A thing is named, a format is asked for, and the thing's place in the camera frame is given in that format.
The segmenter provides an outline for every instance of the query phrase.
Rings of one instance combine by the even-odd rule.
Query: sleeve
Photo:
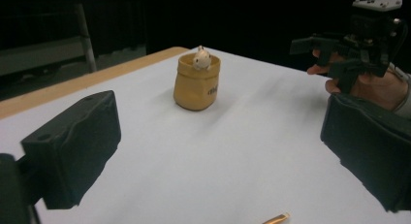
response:
[[[411,120],[411,75],[405,74],[401,71],[402,75],[401,78],[405,79],[408,83],[408,91],[407,95],[405,96],[404,101],[394,110],[394,113],[402,116],[404,118]]]

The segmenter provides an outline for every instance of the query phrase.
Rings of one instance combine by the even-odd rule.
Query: table surface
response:
[[[1,152],[79,99],[115,93],[122,140],[78,207],[37,211],[51,223],[410,223],[386,212],[320,140],[327,78],[209,48],[217,99],[187,111],[173,99],[170,48],[0,103]]]

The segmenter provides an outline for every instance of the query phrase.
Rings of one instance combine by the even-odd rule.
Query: small white figurine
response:
[[[207,69],[209,70],[211,65],[211,55],[203,46],[199,46],[199,51],[194,55],[193,66],[196,70]]]

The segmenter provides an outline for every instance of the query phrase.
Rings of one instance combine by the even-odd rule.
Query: human hand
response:
[[[314,49],[312,54],[319,57],[320,50]],[[345,58],[336,52],[332,54],[330,63],[324,67],[313,65],[307,69],[308,75],[326,74],[333,62],[342,61]],[[338,79],[326,81],[325,87],[329,93],[339,93]],[[364,73],[357,77],[350,94],[368,100],[386,110],[393,111],[405,99],[408,91],[408,83],[400,79],[395,72],[389,68],[384,77],[376,77],[371,73]]]

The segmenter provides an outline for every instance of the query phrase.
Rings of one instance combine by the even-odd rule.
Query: black mechanical device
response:
[[[87,96],[21,141],[25,155],[0,153],[0,223],[41,223],[35,204],[79,205],[121,140],[113,91]]]
[[[334,52],[345,57],[333,62],[328,73],[343,93],[350,93],[359,74],[383,77],[408,34],[406,21],[393,17],[402,0],[356,0],[352,6],[350,34],[313,34],[293,40],[290,47],[290,54],[320,50],[319,66],[329,64]]]
[[[290,49],[291,54],[318,49],[317,64],[330,65],[328,76],[338,79],[341,93],[329,98],[321,140],[392,212],[411,210],[411,121],[350,91],[358,75],[383,77],[394,60],[407,35],[405,20],[392,17],[401,5],[402,0],[356,0],[351,34],[314,34],[292,41]],[[330,63],[335,52],[346,60]]]

